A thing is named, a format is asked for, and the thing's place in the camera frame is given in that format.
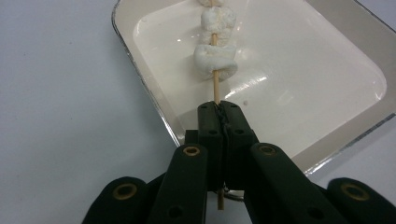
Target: gray surface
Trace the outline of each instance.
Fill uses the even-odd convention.
[[[365,2],[396,21],[394,1]],[[109,181],[166,169],[175,145],[113,31],[115,4],[0,2],[0,223],[80,223]],[[395,121],[369,137],[311,178],[354,177],[395,203]],[[211,195],[207,223],[248,223],[226,206]]]
[[[395,0],[358,0],[379,19],[396,30],[396,2]]]

